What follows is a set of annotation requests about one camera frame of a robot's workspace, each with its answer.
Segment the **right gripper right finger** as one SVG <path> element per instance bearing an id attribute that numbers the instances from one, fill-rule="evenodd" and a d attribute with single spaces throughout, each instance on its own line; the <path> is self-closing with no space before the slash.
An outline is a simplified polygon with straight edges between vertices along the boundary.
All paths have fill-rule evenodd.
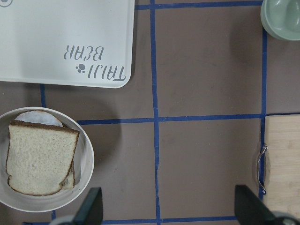
<path id="1" fill-rule="evenodd" d="M 275 215 L 246 185 L 236 185 L 234 214 L 240 225 L 274 225 Z"/>

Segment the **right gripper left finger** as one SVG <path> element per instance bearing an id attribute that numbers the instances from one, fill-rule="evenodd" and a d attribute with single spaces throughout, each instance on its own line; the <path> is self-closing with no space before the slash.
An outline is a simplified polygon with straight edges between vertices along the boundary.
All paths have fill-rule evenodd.
<path id="1" fill-rule="evenodd" d="M 74 216 L 74 225 L 100 225 L 103 221 L 102 189 L 93 187 Z"/>

